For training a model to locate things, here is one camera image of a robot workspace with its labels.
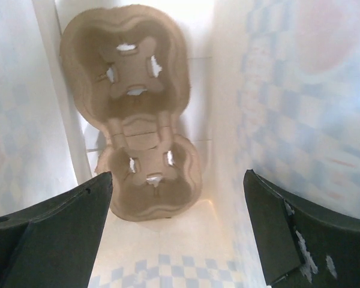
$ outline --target black object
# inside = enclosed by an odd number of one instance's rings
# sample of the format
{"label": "black object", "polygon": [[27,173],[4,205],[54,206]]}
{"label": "black object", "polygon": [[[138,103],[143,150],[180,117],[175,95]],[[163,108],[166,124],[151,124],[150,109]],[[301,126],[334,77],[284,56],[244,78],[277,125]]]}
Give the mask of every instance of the black object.
{"label": "black object", "polygon": [[244,190],[268,285],[360,288],[359,219],[288,193],[253,170]]}
{"label": "black object", "polygon": [[103,173],[0,217],[0,287],[87,287],[112,196]]}

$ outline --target checkered pattern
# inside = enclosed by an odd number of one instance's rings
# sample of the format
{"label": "checkered pattern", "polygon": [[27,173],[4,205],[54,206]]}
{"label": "checkered pattern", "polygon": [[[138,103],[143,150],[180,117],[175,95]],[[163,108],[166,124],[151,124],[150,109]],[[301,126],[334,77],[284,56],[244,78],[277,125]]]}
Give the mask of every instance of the checkered pattern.
{"label": "checkered pattern", "polygon": [[0,1],[0,216],[63,192],[70,181],[60,169],[65,132],[32,12],[30,0]]}
{"label": "checkered pattern", "polygon": [[242,288],[244,284],[234,261],[198,259],[192,256],[158,255],[158,264],[141,260],[130,267],[116,268],[110,282],[93,275],[89,288]]}
{"label": "checkered pattern", "polygon": [[263,287],[242,180],[253,168],[306,199],[360,218],[360,62],[315,79],[295,59],[293,0],[256,0],[246,15],[233,247],[246,287]]}

